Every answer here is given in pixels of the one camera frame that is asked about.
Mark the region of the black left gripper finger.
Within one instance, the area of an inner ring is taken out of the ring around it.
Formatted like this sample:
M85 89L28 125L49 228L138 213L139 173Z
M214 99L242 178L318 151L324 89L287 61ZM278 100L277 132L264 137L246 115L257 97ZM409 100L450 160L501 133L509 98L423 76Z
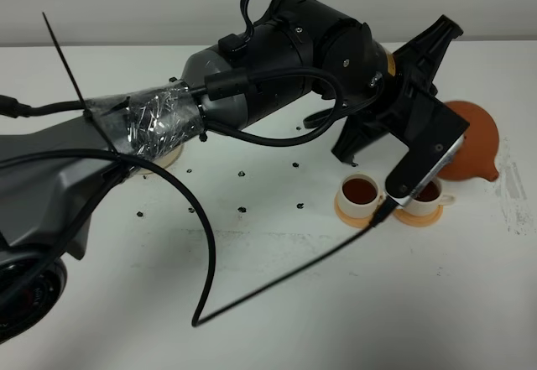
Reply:
M371 143L388 134L388 130L375 122L364 122L358 114L347 117L331 153L342 163L354 165L354 157Z
M436 96L433 83L450 43L463 34L462 28L442 14L429 28L394 52L396 67L419 88Z

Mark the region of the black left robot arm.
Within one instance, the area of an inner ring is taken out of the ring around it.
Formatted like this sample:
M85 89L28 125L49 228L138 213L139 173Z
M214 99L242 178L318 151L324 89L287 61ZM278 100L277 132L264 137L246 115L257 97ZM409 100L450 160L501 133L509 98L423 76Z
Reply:
M174 186L206 233L200 202L160 159L214 132L288 148L344 121L332 152L343 163L390 133L408 147L388 175L373 228L417 195L460 148L467 120L437 99L433 80L461 28L446 16L394 52L370 28L316 0L273 0L243 34L192 55L179 79L130 94L31 107L3 96L5 117L78 117L1 138L1 338L42 320L65 287L62 256L82 258L89 221L139 169Z

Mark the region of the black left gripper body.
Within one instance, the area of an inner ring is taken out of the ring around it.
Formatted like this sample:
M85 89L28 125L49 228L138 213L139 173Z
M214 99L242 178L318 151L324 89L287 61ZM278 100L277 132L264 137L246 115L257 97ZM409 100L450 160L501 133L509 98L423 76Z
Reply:
M409 144L425 128L443 103L419 88L396 67L394 53L370 50L347 58L343 67L343 117L358 114L375 122L399 141Z

